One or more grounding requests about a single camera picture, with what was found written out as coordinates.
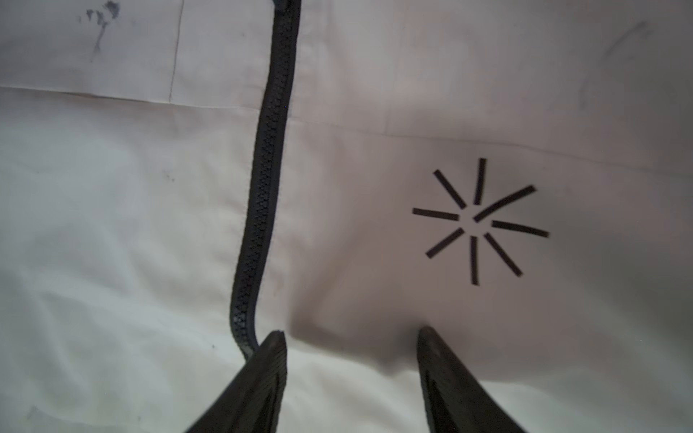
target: black printed logo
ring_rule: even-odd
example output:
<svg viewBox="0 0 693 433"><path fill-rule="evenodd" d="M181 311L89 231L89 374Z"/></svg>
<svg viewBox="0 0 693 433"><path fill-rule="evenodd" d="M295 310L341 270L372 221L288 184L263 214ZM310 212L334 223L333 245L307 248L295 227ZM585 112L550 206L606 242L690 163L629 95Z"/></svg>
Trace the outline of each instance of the black printed logo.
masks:
<svg viewBox="0 0 693 433"><path fill-rule="evenodd" d="M462 197L459 196L457 191L453 188L453 186L448 182L448 180L443 176L443 173L441 173L440 170L436 170L433 175L438 179L438 182L445 188L445 191L448 192L448 194L453 198L455 203L459 206L460 209L465 209L467 207L467 204L464 202ZM481 206L482 202L482 196L484 194L484 179L486 177L486 159L485 158L480 158L479 159L479 171L477 174L477 187L476 187L476 193L474 194L474 205L475 206ZM513 202L518 201L521 198L527 197L528 195L534 193L536 191L536 188L534 186L529 185L521 190L512 193L511 195L508 195L497 202L493 203L491 206L486 207L484 210L481 212L477 213L474 215L474 221L475 222L481 222L483 219L491 215L492 213L496 212L498 209L501 209L502 207L505 207ZM442 220L450 220L450 221L459 221L459 214L458 213L448 213L448 212L440 212L440 211L430 211L428 209L419 209L419 208L414 208L412 210L412 213L415 215L421 215L425 217L431 217L431 218L440 218ZM491 222L491 227L494 227L496 229L504 229L504 230L512 230L512 231L519 231L522 233L528 233L531 235L536 235L536 236L541 236L543 238L548 238L549 237L549 232L540 230L540 229L535 229L533 227L528 227L528 226L523 226L521 224L514 224L512 222L505 222L505 221L497 221L493 220ZM460 236L464 234L464 230L461 227L458 227L454 232L450 233L448 236L446 236L443 240L438 242L436 245L433 246L433 248L429 249L426 252L426 256L428 258L433 258L438 254L439 252L443 251L447 246L449 246L451 243L455 242ZM512 272L516 276L522 276L522 271L520 268L515 264L515 262L508 256L508 253L505 252L505 250L498 244L498 241L495 240L495 238L490 234L486 233L484 234L484 239L489 243L491 248L498 253L500 258L505 262L506 265L512 270ZM477 250L478 250L478 239L476 236L471 236L469 240L469 256L471 258L471 279L472 279L472 284L473 285L479 285L479 267L478 267L478 260L477 260Z"/></svg>

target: black line mark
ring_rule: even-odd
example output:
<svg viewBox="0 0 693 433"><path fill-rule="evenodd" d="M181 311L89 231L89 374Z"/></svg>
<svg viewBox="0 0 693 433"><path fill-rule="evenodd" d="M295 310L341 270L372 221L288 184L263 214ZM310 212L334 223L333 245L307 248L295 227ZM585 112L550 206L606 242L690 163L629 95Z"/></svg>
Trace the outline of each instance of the black line mark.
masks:
<svg viewBox="0 0 693 433"><path fill-rule="evenodd" d="M474 221L479 222L483 220L485 217L491 215L493 212L496 212L498 209L507 206L508 204L511 204L512 202L516 202L519 199L523 197L527 197L529 194L532 194L534 191L536 191L536 188L534 188L534 185L529 185L524 187L523 189L519 190L516 193L512 193L511 195L508 195L507 197L504 197L500 200L498 200L496 203L493 203L491 206L485 208L483 211L479 212L475 217Z"/></svg>
<svg viewBox="0 0 693 433"><path fill-rule="evenodd" d="M413 208L414 215L428 216L431 218L441 218L442 220L459 221L459 215L456 213L429 211L428 209Z"/></svg>
<svg viewBox="0 0 693 433"><path fill-rule="evenodd" d="M173 73L171 74L171 84L168 88L168 102L171 102L173 97L173 80L175 79L175 67L178 62L178 42L180 42L180 24L183 21L183 8L185 7L185 0L181 1L180 4L180 14L178 15L178 36L175 38L175 54L173 56Z"/></svg>
<svg viewBox="0 0 693 433"><path fill-rule="evenodd" d="M426 256L428 258L433 258L436 254L439 252L443 251L449 244L453 243L456 241L456 239L464 234L464 230L462 228L458 228L454 232L450 233L445 239L441 240L438 242L433 248L429 249L426 252Z"/></svg>
<svg viewBox="0 0 693 433"><path fill-rule="evenodd" d="M549 232L545 230L535 229L534 227L523 226L521 224L514 224L512 222L496 221L491 223L491 227L503 230L521 231L522 233L528 233L530 235L541 236L542 238L548 238Z"/></svg>
<svg viewBox="0 0 693 433"><path fill-rule="evenodd" d="M445 188L445 191L448 191L448 194L453 198L455 203L459 206L460 209L464 209L467 207L467 203L464 202L462 197L457 194L457 191L453 188L453 186L448 182L448 180L443 176L443 173L441 173L440 170L436 170L433 172L433 175L438 179L438 182L443 185L443 188Z"/></svg>
<svg viewBox="0 0 693 433"><path fill-rule="evenodd" d="M477 190L474 194L474 204L481 204L481 197L484 194L484 180L486 179L486 158L479 158L479 171L477 174Z"/></svg>
<svg viewBox="0 0 693 433"><path fill-rule="evenodd" d="M489 244L491 244L491 247L495 250L495 252L498 253L498 255L503 259L506 265L512 270L512 272L517 275L517 276L522 276L522 271L520 271L520 268L513 262L513 259L508 256L508 254L505 252L503 248L498 244L498 242L493 239L493 236L491 236L490 233L486 233L484 235L487 241L489 241Z"/></svg>
<svg viewBox="0 0 693 433"><path fill-rule="evenodd" d="M477 237L472 236L469 240L469 258L472 269L472 284L479 285L479 267L477 264Z"/></svg>

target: ink mark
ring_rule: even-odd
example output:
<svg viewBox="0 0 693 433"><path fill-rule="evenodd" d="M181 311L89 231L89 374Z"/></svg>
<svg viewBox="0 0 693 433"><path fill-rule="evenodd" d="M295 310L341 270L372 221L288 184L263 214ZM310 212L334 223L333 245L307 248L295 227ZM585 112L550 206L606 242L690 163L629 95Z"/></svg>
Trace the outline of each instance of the ink mark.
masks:
<svg viewBox="0 0 693 433"><path fill-rule="evenodd" d="M435 177L438 179L438 181L441 183L443 188L445 188L445 191L450 194L450 196L453 198L455 203L461 208L464 209L466 207L466 204L464 203L464 200L462 197L459 196L457 191L453 188L453 186L448 182L448 180L443 176L443 173L441 173L440 170L436 170L434 173ZM474 205L479 206L481 205L482 202L482 197L484 194L484 180L486 179L486 159L485 158L479 158L479 166L478 166L478 172L477 172L477 184L476 184L476 191L474 195ZM534 188L533 185L529 185L524 187L523 189L512 193L511 195L508 195L497 202L493 203L491 206L488 206L485 208L483 211L479 212L476 216L473 217L474 221L476 223L479 223L482 221L485 217L491 215L493 212L496 212L498 209L501 209L502 207L505 207L511 203L514 203L524 197L527 197L528 195L534 193L536 191L536 188ZM449 213L449 212L442 212L442 211L432 211L430 209L420 209L420 208L413 208L412 213L414 215L420 215L420 216L426 216L430 218L439 218L441 220L450 220L450 221L459 221L460 215L457 213ZM548 238L549 237L549 232L545 230L540 230L534 227L529 227L521 224L515 224L513 222L505 222L505 221L498 221L494 220L491 222L491 227L494 227L496 229L503 229L503 230L510 230L510 231L517 231L521 233L527 233L535 236L540 236L542 238ZM451 243L453 243L456 239L458 239L460 236L464 234L464 230L459 227L457 230L452 232L450 235L445 237L443 240L438 242L433 248L429 249L426 252L426 256L428 258L433 258L438 254L440 251L445 249L447 246L449 246ZM516 276L522 276L522 271L520 268L513 262L513 260L508 256L508 254L505 252L505 250L496 242L496 240L491 236L490 233L486 233L484 235L484 238L486 241L491 245L491 247L495 250L495 252L501 257L501 259L505 262L506 265L510 269L512 269L513 273ZM479 240L476 236L470 236L469 240L469 261L470 261L470 268L471 268L471 283L473 285L479 285Z"/></svg>
<svg viewBox="0 0 693 433"><path fill-rule="evenodd" d="M38 412L38 410L38 407L32 406L31 409L29 409L29 413L26 415L26 420L29 421L32 416L36 415L36 412Z"/></svg>
<svg viewBox="0 0 693 433"><path fill-rule="evenodd" d="M173 55L173 72L171 73L171 83L168 87L168 102L173 98L173 81L175 80L175 68L178 63L178 42L180 42L180 26L183 22L183 9L185 9L185 0L180 2L180 13L178 14L178 32L175 38L175 54Z"/></svg>
<svg viewBox="0 0 693 433"><path fill-rule="evenodd" d="M477 237L472 236L469 240L469 259L472 269L472 284L479 285L479 267L477 265Z"/></svg>
<svg viewBox="0 0 693 433"><path fill-rule="evenodd" d="M495 250L495 252L498 253L498 255L503 259L506 265L512 270L512 272L517 275L517 276L522 276L522 271L520 271L520 268L513 262L513 259L508 256L508 254L505 252L505 250L498 244L498 242L495 241L493 236L491 236L490 233L486 233L484 235L484 238L486 238L487 241L489 241L489 244L491 244L491 247Z"/></svg>
<svg viewBox="0 0 693 433"><path fill-rule="evenodd" d="M628 29L628 31L621 35L618 39L616 39L616 41L604 51L601 62L603 63L609 60L609 58L611 58L611 56L613 56L614 53L619 51L632 37L639 37L642 41L645 41L647 38L652 36L652 33L654 32L650 28L650 25L647 21L641 21L637 23L636 25Z"/></svg>
<svg viewBox="0 0 693 433"><path fill-rule="evenodd" d="M486 178L486 158L479 158L479 170L477 172L477 190L474 194L474 204L481 205L481 198L484 194L484 179Z"/></svg>
<svg viewBox="0 0 693 433"><path fill-rule="evenodd" d="M511 195L508 195L507 197L503 197L502 199L498 200L496 203L493 203L491 206L485 208L483 211L479 212L475 217L474 221L479 222L483 220L485 217L491 215L493 212L496 212L498 209L507 206L508 204L511 204L512 202L516 202L521 198L527 197L529 194L532 194L534 191L536 191L536 188L534 186L529 185L521 190L517 191L516 193L512 193Z"/></svg>
<svg viewBox="0 0 693 433"><path fill-rule="evenodd" d="M602 68L611 58L614 57L614 55L620 51L623 51L626 46L630 44L630 42L635 42L636 45L631 48L631 50L634 49L639 49L640 46L649 39L650 36L654 33L654 30L652 30L652 27L649 25L649 22L647 21L641 21L628 29L625 33L620 35L618 39L616 39L603 53L602 56L599 59L599 62L597 63L597 66L590 71L590 73L587 75L587 78L582 82L580 85L580 90L578 91L578 103L580 109L584 110L587 108L587 91L589 86L594 82L594 75L595 73ZM626 58L627 59L632 59L635 57L635 54L630 54Z"/></svg>
<svg viewBox="0 0 693 433"><path fill-rule="evenodd" d="M457 191L453 188L453 186L448 182L448 180L443 176L443 173L441 173L440 170L436 170L433 172L433 175L438 179L438 182L443 185L443 188L445 188L445 191L448 191L448 194L453 198L455 203L459 206L460 209L464 209L467 207L467 204L464 202L462 197L457 194Z"/></svg>
<svg viewBox="0 0 693 433"><path fill-rule="evenodd" d="M512 222L494 220L491 223L491 227L495 227L496 229L519 231L522 233L528 233L530 235L541 236L542 238L548 238L549 237L548 231L535 229L534 227L523 226L521 224L513 224Z"/></svg>
<svg viewBox="0 0 693 433"><path fill-rule="evenodd" d="M111 15L110 21L106 20L104 12L101 12L100 10L87 9L87 18L89 21L91 21L91 17L96 14L96 23L100 26L98 36L96 37L96 43L94 44L94 49L91 52L91 59L89 60L90 62L93 62L96 54L101 52L101 39L103 38L104 33L106 33L106 27L116 18L118 18L121 13L121 5L115 1L107 1L101 7L108 11L108 13Z"/></svg>
<svg viewBox="0 0 693 433"><path fill-rule="evenodd" d="M166 179L170 180L171 182L175 182L175 177L169 175L168 172L167 172L166 170L163 170L162 173L164 174L164 176L166 177Z"/></svg>
<svg viewBox="0 0 693 433"><path fill-rule="evenodd" d="M121 5L115 1L107 1L103 7L111 13L112 19L118 18L118 15L121 13Z"/></svg>
<svg viewBox="0 0 693 433"><path fill-rule="evenodd" d="M426 256L428 256L428 258L433 258L436 254L443 251L443 249L445 249L451 243L455 242L457 238L462 236L463 234L464 230L462 230L461 227L458 228L454 232L450 233L445 239L438 242L433 248L429 249L426 252Z"/></svg>
<svg viewBox="0 0 693 433"><path fill-rule="evenodd" d="M431 218L440 218L442 220L459 221L459 215L456 213L429 211L428 209L413 208L414 215L427 216Z"/></svg>

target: white fabric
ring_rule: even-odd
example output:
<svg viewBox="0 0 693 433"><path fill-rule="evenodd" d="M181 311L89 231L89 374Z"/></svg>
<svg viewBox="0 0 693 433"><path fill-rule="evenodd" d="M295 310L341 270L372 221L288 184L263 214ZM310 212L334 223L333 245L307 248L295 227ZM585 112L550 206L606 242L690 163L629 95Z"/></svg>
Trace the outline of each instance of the white fabric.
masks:
<svg viewBox="0 0 693 433"><path fill-rule="evenodd" d="M243 363L272 5L119 5L0 3L1 431L182 432ZM303 0L257 314L279 431L426 431L423 324L528 433L691 431L692 40L684 0Z"/></svg>

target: zipper teeth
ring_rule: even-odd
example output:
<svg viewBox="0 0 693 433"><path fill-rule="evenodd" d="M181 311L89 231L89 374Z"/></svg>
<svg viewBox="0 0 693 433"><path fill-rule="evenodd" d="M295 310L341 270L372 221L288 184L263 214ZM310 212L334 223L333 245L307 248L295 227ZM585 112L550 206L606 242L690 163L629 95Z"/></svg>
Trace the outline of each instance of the zipper teeth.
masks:
<svg viewBox="0 0 693 433"><path fill-rule="evenodd" d="M255 306L277 208L284 130L293 84L300 0L275 10L265 97L258 118L245 232L231 292L231 333L247 360L257 350Z"/></svg>

